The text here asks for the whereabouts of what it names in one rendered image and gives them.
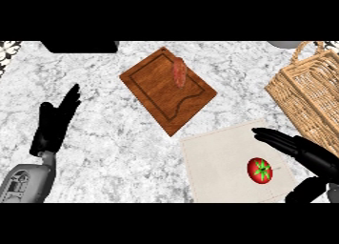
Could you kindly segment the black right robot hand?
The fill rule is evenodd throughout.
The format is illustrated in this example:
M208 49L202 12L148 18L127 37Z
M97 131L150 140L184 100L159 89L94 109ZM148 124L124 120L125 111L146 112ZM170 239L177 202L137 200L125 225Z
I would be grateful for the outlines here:
M254 128L255 138L289 155L313 172L286 196L287 203L311 203L326 192L329 183L339 185L339 157L302 136L289 136L268 128Z

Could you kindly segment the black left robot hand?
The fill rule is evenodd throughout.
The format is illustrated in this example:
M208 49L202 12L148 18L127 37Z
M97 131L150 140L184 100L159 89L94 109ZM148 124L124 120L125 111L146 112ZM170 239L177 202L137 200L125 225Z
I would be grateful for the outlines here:
M49 102L41 104L39 129L30 149L34 156L43 152L59 152L80 103L80 85L74 85L58 108Z

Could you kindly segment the red tomato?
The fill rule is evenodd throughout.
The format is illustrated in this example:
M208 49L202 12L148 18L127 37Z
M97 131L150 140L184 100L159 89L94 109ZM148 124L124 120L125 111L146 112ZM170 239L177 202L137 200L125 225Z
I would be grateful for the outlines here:
M255 157L249 160L248 174L258 184L265 184L273 179L273 167L262 158Z

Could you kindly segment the beige placemat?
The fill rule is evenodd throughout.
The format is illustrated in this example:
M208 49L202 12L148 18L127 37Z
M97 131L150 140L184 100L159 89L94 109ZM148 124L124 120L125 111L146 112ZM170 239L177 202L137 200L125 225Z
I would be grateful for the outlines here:
M282 201L298 185L279 151L252 132L262 119L184 138L181 150L196 203L270 203ZM270 165L273 179L260 184L249 176L249 161Z

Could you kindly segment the wicker basket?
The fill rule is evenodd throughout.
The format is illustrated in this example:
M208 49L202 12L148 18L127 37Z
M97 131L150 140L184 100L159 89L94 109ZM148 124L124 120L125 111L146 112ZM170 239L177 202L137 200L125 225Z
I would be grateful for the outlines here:
M265 90L301 135L339 157L339 54L318 41L315 54L299 59L308 44L299 43Z

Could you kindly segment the black appliance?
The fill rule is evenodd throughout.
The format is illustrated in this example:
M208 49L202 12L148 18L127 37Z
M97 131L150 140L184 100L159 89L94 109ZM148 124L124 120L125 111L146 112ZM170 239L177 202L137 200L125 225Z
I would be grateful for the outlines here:
M53 53L117 53L118 41L44 41L47 50Z

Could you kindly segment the brown wooden cutting board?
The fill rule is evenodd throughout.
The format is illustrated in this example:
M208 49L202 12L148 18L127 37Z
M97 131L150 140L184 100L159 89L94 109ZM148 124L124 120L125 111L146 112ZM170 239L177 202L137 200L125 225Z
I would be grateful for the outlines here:
M174 58L170 49L161 47L120 75L170 136L174 136L217 96L217 91L192 69L187 69L184 87L177 87L173 76Z

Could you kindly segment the reddish sausage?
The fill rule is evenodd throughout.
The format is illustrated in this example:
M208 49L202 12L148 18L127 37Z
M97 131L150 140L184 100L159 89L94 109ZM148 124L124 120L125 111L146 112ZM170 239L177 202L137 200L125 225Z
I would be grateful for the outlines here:
M186 84L187 66L181 57L174 58L173 75L177 87L183 88Z

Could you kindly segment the grey rounded object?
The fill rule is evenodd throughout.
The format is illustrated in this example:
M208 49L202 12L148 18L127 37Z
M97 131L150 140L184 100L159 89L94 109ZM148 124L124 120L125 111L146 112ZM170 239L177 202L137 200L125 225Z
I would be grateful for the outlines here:
M267 41L267 42L280 49L296 49L302 41Z

